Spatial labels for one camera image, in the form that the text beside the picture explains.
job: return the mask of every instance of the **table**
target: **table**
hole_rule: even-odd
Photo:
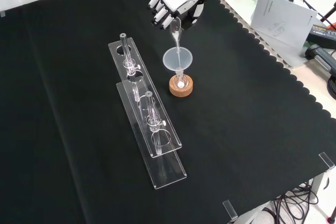
[[[229,6],[224,0],[220,1],[226,6]],[[316,0],[309,1],[312,1],[318,10],[326,9],[326,4],[320,4],[317,6]],[[332,0],[324,0],[324,3],[326,1],[328,3],[332,2]],[[253,32],[251,31],[249,25],[244,22],[244,20],[239,15],[236,15],[236,17],[240,22],[245,24],[245,27],[249,29],[250,32]],[[262,41],[261,44],[263,44],[263,46],[267,48],[273,56],[277,57],[278,61],[282,61],[281,58],[277,56],[276,52],[274,52],[265,42]],[[298,81],[301,81],[303,85],[309,89],[310,94],[316,97],[317,102],[322,104],[323,109],[327,110],[333,118],[336,118],[336,100],[329,95],[327,90],[327,80],[330,78],[330,74],[325,72],[315,60],[310,60],[308,63],[298,68],[292,68],[286,64],[285,67],[298,78]]]
[[[47,118],[65,147],[55,151],[69,159],[74,178],[64,189],[77,193],[79,219],[225,223],[223,201],[242,215],[327,169],[318,154],[336,158],[335,121],[217,0],[208,1],[202,19],[181,40],[194,55],[187,72],[193,94],[171,96],[172,73],[164,70],[162,55],[173,41],[151,26],[147,3],[43,0],[6,12],[7,23],[1,20],[4,59],[29,54],[35,66],[39,82],[25,81],[39,87],[44,96],[37,97],[49,104]],[[151,186],[115,87],[120,78],[107,45],[122,32],[133,37],[183,145],[178,154],[188,178],[162,190]],[[29,65],[22,67],[29,72]],[[3,71],[2,79],[20,72]],[[9,101],[17,97],[11,87]],[[8,113],[15,106],[9,102]],[[59,222],[69,221],[63,216]]]

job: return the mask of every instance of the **clear funnel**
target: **clear funnel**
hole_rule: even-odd
[[[176,88],[184,89],[188,85],[188,78],[183,74],[183,70],[187,69],[192,61],[193,55],[184,47],[180,47],[180,52],[177,47],[173,47],[163,55],[163,64],[166,68],[176,72],[174,79]]]

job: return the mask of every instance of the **robot finger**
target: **robot finger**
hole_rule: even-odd
[[[154,16],[154,22],[153,23],[158,23],[160,20],[168,13],[168,10],[166,7],[163,7],[155,16]]]
[[[167,27],[169,27],[169,25],[171,24],[171,22],[174,20],[175,18],[173,17],[172,14],[169,14],[168,17],[162,22],[162,25],[160,26],[160,29],[162,30],[166,30]]]
[[[156,10],[157,12],[159,12],[163,6],[164,6],[164,5],[163,5],[162,1],[159,1],[158,4],[157,4],[157,6],[156,6],[156,8],[155,8],[155,10]]]
[[[158,2],[159,0],[150,0],[148,4],[148,9],[153,9]]]

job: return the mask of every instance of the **rack hole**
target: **rack hole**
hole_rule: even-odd
[[[124,49],[122,49],[122,46],[117,47],[117,54],[122,56],[124,55]]]

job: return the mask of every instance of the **test tube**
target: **test tube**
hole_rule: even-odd
[[[157,118],[156,118],[157,116],[155,115],[155,107],[154,107],[154,102],[153,102],[152,95],[153,95],[153,93],[151,91],[147,91],[145,93],[149,120],[150,120],[151,123],[155,124],[155,122],[157,121]]]
[[[132,76],[135,74],[135,61],[131,58],[130,48],[127,43],[126,34],[120,34],[120,40],[122,44],[122,50],[124,51],[125,61],[124,67],[127,69],[127,74]]]

